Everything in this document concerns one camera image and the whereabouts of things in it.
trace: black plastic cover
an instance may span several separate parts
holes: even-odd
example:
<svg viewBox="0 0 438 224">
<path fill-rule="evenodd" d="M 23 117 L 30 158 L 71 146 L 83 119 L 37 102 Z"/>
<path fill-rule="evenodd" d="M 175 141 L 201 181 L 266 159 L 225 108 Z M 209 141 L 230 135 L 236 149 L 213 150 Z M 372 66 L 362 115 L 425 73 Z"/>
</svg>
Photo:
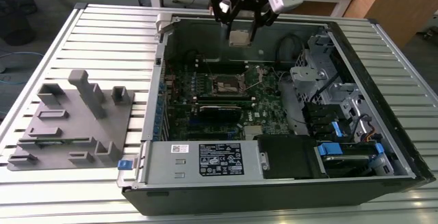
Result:
<svg viewBox="0 0 438 224">
<path fill-rule="evenodd" d="M 317 141 L 308 135 L 257 136 L 260 151 L 268 155 L 269 170 L 264 170 L 265 179 L 318 179 L 321 173 L 316 146 Z"/>
</svg>

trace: black cable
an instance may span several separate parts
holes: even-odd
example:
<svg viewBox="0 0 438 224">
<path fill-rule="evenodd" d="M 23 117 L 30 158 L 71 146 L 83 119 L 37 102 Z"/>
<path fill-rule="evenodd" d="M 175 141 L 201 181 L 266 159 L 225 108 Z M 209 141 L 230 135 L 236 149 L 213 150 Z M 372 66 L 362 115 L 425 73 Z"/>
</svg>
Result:
<svg viewBox="0 0 438 224">
<path fill-rule="evenodd" d="M 284 45 L 284 42 L 285 40 L 290 38 L 293 40 L 293 52 L 296 52 L 296 42 L 294 40 L 298 40 L 300 42 L 300 45 L 301 45 L 301 50 L 305 51 L 306 50 L 306 46 L 305 46 L 305 42 L 302 40 L 302 38 L 294 34 L 294 33 L 289 33 L 286 34 L 281 39 L 280 41 L 277 42 L 277 45 L 276 45 L 276 62 L 280 63 L 281 62 L 281 48 L 282 48 L 282 45 Z"/>
<path fill-rule="evenodd" d="M 185 5 L 185 8 L 187 9 L 189 6 L 191 6 L 194 4 L 195 0 L 191 1 L 191 3 L 189 5 Z"/>
<path fill-rule="evenodd" d="M 352 130 L 352 134 L 350 134 L 350 136 L 349 136 L 349 140 L 348 140 L 348 141 L 352 141 L 352 140 L 354 139 L 354 133 L 357 132 L 360 122 L 361 122 L 362 118 L 366 117 L 366 116 L 370 116 L 370 115 L 366 114 L 366 113 L 364 113 L 364 114 L 358 117 L 358 119 L 356 120 L 356 122 L 354 122 L 354 126 L 353 126 L 353 130 Z"/>
<path fill-rule="evenodd" d="M 309 125 L 306 122 L 297 120 L 294 117 L 292 117 L 292 118 L 293 118 L 293 120 L 294 120 L 296 122 L 302 123 L 302 124 L 305 124 L 305 125 Z"/>
<path fill-rule="evenodd" d="M 328 89 L 328 87 L 334 83 L 337 78 L 340 77 L 340 73 L 334 75 L 334 77 L 330 78 L 328 83 L 322 86 L 322 88 L 316 92 L 314 96 L 310 98 L 309 102 L 312 103 L 313 100 L 317 98 L 317 96 Z"/>
</svg>

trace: motherboard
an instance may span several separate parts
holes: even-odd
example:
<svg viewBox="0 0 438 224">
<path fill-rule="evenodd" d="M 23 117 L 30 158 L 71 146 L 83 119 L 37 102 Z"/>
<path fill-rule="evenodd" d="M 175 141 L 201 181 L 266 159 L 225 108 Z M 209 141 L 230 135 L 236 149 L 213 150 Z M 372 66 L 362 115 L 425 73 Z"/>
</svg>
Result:
<svg viewBox="0 0 438 224">
<path fill-rule="evenodd" d="M 253 140 L 290 134 L 278 83 L 288 72 L 244 61 L 170 65 L 169 140 Z"/>
</svg>

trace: floor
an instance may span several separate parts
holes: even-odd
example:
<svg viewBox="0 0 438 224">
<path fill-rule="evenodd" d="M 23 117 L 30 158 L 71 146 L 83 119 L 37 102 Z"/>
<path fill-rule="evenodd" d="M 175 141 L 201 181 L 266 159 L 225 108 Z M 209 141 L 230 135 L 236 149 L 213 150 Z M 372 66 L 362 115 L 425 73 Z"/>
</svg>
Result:
<svg viewBox="0 0 438 224">
<path fill-rule="evenodd" d="M 175 8 L 206 9 L 209 0 L 165 0 L 165 6 Z M 37 31 L 37 39 L 30 44 L 13 47 L 0 40 L 0 54 L 17 51 L 34 51 L 43 53 L 47 51 L 63 23 L 71 13 L 73 7 L 78 2 L 109 5 L 138 6 L 138 0 L 35 0 L 39 11 L 30 15 L 29 21 Z M 432 88 L 438 92 L 438 43 L 426 42 L 417 35 L 404 49 L 404 53 L 412 60 L 424 78 L 429 82 Z M 30 78 L 41 57 L 37 55 L 11 55 L 0 58 L 2 64 L 7 67 L 7 71 L 0 74 L 0 80 L 9 82 L 25 82 Z M 10 108 L 18 98 L 25 85 L 7 85 L 0 83 L 0 121 L 5 118 Z"/>
</svg>

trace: metal bracket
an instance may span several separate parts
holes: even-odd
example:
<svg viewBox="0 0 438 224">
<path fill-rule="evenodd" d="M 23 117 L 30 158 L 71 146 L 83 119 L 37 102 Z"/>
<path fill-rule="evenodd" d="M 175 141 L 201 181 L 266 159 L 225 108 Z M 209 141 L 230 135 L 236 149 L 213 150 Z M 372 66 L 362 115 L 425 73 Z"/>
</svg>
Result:
<svg viewBox="0 0 438 224">
<path fill-rule="evenodd" d="M 155 26 L 157 26 L 158 33 L 166 33 L 167 31 L 173 30 L 174 29 L 173 14 L 170 14 L 170 13 L 158 14 Z"/>
</svg>

